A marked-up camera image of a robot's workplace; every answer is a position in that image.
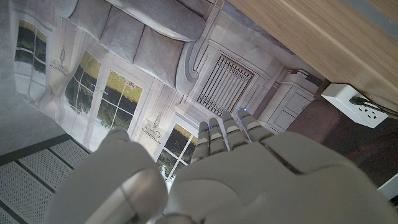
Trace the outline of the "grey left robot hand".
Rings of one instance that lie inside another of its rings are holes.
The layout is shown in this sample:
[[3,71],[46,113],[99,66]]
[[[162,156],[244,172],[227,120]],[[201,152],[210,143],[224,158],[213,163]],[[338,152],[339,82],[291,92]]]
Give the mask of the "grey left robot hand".
[[341,154],[274,134],[244,108],[199,126],[167,186],[124,129],[112,129],[59,187],[46,223],[396,223],[397,210]]

